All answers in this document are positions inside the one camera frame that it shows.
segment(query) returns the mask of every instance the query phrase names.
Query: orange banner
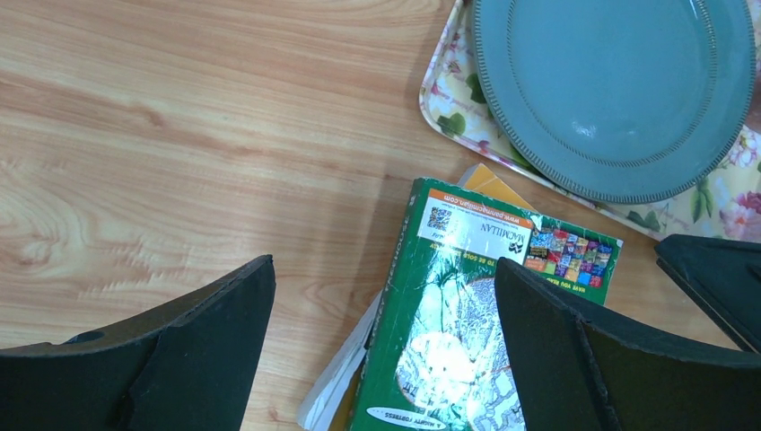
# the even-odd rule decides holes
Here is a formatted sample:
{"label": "orange banner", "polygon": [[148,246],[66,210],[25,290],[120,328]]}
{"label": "orange banner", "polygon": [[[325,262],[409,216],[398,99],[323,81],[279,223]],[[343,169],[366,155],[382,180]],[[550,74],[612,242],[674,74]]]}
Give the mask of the orange banner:
{"label": "orange banner", "polygon": [[485,205],[473,202],[472,200],[463,199],[458,196],[445,193],[441,190],[431,189],[431,192],[428,194],[428,196],[430,196],[431,198],[442,200],[444,202],[447,202],[457,207],[469,209],[470,211],[475,211],[479,214],[483,214],[484,216],[490,216],[498,220],[502,220],[507,223],[516,224],[518,226],[525,227],[528,229],[534,228],[534,223],[526,218],[520,218],[516,215],[505,213],[504,211],[487,207]]}

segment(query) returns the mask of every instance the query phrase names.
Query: macmillan logo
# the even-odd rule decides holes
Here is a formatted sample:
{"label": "macmillan logo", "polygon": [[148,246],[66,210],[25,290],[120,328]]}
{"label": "macmillan logo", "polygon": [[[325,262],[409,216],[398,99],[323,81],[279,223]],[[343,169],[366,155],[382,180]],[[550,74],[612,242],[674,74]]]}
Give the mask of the macmillan logo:
{"label": "macmillan logo", "polygon": [[526,246],[526,235],[512,229],[505,229],[494,224],[483,223],[481,224],[481,232],[488,232],[496,237],[507,240],[507,250],[511,253],[522,254]]}
{"label": "macmillan logo", "polygon": [[512,251],[515,254],[523,253],[523,236],[520,236],[518,238],[518,241],[511,242],[510,245],[507,247],[507,250]]}

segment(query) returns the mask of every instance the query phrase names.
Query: white book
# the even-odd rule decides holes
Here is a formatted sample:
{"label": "white book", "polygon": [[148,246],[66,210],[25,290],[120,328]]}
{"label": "white book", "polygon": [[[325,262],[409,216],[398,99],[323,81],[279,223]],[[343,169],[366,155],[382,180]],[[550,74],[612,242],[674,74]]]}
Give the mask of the white book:
{"label": "white book", "polygon": [[378,294],[299,407],[296,421],[305,430],[328,431],[338,405],[367,353],[364,347],[380,301],[381,294]]}

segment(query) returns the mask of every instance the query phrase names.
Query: yellow book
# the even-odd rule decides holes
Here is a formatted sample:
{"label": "yellow book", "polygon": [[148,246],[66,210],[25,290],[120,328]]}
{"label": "yellow book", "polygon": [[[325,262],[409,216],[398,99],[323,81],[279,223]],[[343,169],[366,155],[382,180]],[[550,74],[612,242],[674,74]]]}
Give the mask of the yellow book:
{"label": "yellow book", "polygon": [[502,202],[515,205],[516,207],[530,209],[536,211],[529,202],[526,202],[524,198],[521,198],[515,190],[500,180],[491,169],[487,168],[483,163],[479,163],[476,166],[465,171],[462,178],[457,183],[458,186],[463,189],[477,191],[483,193],[490,198],[499,199]]}
{"label": "yellow book", "polygon": [[[529,202],[526,202],[524,198],[521,198],[515,190],[505,184],[499,177],[496,176],[492,170],[487,168],[482,163],[479,163],[462,175],[462,178],[458,182],[458,186],[463,189],[474,190],[479,193],[483,193],[490,198],[499,199],[507,202],[508,204],[515,205],[516,207],[530,209],[536,211]],[[351,414],[351,408],[354,405],[354,397],[356,396],[356,389],[359,383],[360,372],[362,371],[362,365],[357,368],[352,377],[352,382],[349,385],[348,390],[344,393],[344,398],[341,400],[336,415],[333,417],[333,421],[330,423],[329,431],[344,431],[346,429],[346,422]]]}

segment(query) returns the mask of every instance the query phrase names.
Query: floral tray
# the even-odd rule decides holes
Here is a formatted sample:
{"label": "floral tray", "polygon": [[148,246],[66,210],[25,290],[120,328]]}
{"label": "floral tray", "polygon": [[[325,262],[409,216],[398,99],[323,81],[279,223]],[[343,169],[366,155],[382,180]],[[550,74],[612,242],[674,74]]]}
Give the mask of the floral tray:
{"label": "floral tray", "polygon": [[[747,0],[761,41],[761,0]],[[586,207],[661,240],[672,233],[761,242],[761,135],[746,125],[715,171],[673,198],[645,205],[590,202],[561,189],[533,169],[512,147],[489,111],[470,47],[470,0],[456,0],[420,89],[428,123],[453,141],[566,195]],[[757,88],[761,75],[757,61]],[[756,97],[748,124],[759,129]]]}

